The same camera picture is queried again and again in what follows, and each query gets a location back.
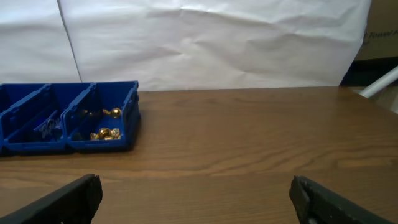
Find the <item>brown cardboard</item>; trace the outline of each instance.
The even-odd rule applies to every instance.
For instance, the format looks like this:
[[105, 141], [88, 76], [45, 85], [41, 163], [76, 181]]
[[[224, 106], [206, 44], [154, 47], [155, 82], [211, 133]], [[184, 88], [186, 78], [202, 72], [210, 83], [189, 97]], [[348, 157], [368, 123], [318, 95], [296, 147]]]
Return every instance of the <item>brown cardboard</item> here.
[[373, 0], [355, 60], [398, 56], [398, 0]]

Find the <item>wood grain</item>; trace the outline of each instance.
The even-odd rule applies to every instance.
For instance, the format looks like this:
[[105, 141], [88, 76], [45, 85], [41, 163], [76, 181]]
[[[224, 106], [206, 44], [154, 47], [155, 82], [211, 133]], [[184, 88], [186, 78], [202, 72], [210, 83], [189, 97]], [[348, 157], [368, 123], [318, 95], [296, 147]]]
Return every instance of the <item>wood grain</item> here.
[[0, 159], [0, 215], [87, 173], [93, 223], [298, 223], [293, 175], [398, 222], [398, 116], [342, 88], [140, 93], [134, 150]]

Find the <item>blue tray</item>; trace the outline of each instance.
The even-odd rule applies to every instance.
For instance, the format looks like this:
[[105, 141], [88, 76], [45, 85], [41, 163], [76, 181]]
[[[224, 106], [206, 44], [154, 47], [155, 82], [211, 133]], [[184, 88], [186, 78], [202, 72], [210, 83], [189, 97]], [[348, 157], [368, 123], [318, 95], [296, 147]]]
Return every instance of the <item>blue tray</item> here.
[[[137, 89], [137, 81], [0, 85], [0, 146], [11, 154], [127, 149], [141, 118]], [[103, 113], [115, 107], [119, 118]], [[118, 128], [120, 139], [90, 141], [102, 127]]]

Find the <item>white tube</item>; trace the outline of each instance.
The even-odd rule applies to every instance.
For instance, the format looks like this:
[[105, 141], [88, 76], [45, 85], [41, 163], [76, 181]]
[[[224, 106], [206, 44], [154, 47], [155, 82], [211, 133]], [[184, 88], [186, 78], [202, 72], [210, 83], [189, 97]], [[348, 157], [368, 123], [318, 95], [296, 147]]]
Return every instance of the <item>white tube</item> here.
[[375, 93], [383, 89], [384, 87], [391, 84], [393, 81], [398, 79], [398, 66], [388, 72], [387, 74], [383, 75], [381, 78], [376, 80], [374, 83], [366, 87], [362, 90], [359, 94], [369, 98], [373, 96]]

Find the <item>white sheet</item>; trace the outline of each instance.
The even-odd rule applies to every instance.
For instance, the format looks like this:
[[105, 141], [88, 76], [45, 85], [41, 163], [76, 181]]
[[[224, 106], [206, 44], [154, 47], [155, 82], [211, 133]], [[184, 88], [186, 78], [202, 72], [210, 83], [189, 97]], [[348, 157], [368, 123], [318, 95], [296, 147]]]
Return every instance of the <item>white sheet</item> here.
[[57, 1], [0, 1], [0, 83], [80, 82]]
[[84, 82], [141, 90], [338, 85], [370, 0], [61, 0]]

